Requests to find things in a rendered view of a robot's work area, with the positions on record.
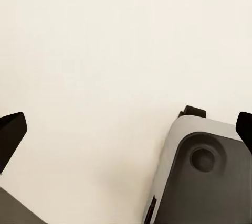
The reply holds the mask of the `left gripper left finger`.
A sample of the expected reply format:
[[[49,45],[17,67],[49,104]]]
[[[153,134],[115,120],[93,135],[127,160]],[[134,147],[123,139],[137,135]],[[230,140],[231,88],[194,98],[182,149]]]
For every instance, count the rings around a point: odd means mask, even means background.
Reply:
[[[0,118],[0,175],[27,132],[23,112]]]

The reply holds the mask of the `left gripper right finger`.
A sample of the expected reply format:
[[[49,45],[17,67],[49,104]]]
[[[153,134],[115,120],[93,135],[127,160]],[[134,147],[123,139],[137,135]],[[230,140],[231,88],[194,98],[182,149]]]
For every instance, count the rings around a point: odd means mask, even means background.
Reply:
[[[239,113],[235,129],[252,153],[252,113],[241,111]]]

